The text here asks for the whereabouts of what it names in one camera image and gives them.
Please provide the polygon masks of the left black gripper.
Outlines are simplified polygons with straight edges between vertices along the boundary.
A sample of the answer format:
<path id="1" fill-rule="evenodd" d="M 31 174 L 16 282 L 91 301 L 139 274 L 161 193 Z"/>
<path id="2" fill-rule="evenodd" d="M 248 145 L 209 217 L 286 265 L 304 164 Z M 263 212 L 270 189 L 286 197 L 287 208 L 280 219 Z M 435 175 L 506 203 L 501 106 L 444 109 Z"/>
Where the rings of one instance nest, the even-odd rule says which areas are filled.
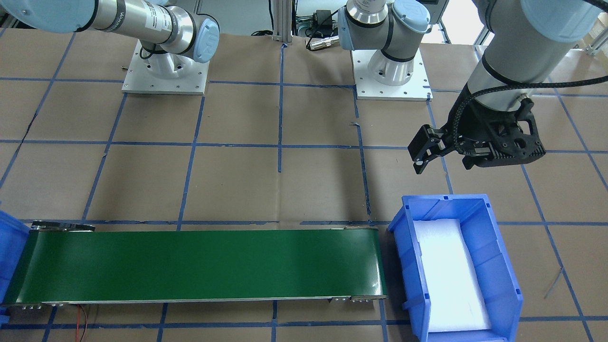
<path id="1" fill-rule="evenodd" d="M 436 129 L 422 125 L 408 145 L 416 174 L 423 173 L 427 164 L 445 152 L 440 144 L 464 156 L 466 169 L 528 164 L 545 156 L 546 150 L 538 135 L 529 99 L 520 101 L 515 111 L 496 111 L 471 100 L 460 116 L 458 130 L 453 133 L 453 122 L 464 98 L 459 97 L 449 112 L 448 121 Z"/>

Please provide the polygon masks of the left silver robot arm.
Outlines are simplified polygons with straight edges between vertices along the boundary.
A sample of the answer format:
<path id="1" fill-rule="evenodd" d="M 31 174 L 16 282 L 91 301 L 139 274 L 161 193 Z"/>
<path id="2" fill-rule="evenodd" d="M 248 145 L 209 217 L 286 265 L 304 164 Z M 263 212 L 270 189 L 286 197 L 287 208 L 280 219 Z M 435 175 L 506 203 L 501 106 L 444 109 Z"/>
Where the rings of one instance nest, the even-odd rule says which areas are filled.
<path id="1" fill-rule="evenodd" d="M 494 34 L 441 128 L 423 125 L 408 145 L 421 174 L 432 160 L 452 152 L 465 169 L 528 164 L 546 154 L 532 114 L 536 89 L 606 82 L 606 76 L 548 84 L 547 76 L 586 35 L 605 0 L 476 0 L 482 23 Z M 382 84 L 408 81 L 430 13 L 417 0 L 349 0 L 337 11 L 345 50 L 373 50 L 370 71 Z"/>

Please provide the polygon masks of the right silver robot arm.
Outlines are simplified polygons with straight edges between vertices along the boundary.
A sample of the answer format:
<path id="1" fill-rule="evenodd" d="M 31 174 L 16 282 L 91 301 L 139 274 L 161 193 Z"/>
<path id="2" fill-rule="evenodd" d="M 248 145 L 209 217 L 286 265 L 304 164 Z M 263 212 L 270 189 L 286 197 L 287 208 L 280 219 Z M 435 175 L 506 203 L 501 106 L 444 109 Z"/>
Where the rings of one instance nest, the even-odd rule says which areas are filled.
<path id="1" fill-rule="evenodd" d="M 214 17 L 173 6 L 169 0 L 3 0 L 21 22 L 54 33 L 96 29 L 139 40 L 140 59 L 160 78 L 178 78 L 208 63 L 219 47 Z"/>

